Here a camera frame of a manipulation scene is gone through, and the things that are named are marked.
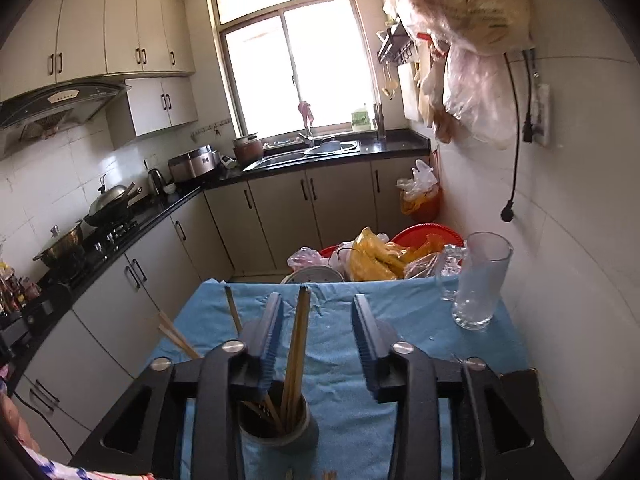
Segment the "person's left hand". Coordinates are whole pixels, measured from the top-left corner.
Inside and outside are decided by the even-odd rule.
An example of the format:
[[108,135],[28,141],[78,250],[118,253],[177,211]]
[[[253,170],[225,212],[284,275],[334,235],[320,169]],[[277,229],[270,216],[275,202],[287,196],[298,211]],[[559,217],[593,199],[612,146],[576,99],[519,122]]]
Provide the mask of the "person's left hand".
[[16,405],[6,395],[5,392],[1,393],[1,413],[8,422],[17,440],[24,445],[25,448],[30,448],[35,452],[40,452],[38,443],[34,440],[30,434],[27,422],[21,416]]

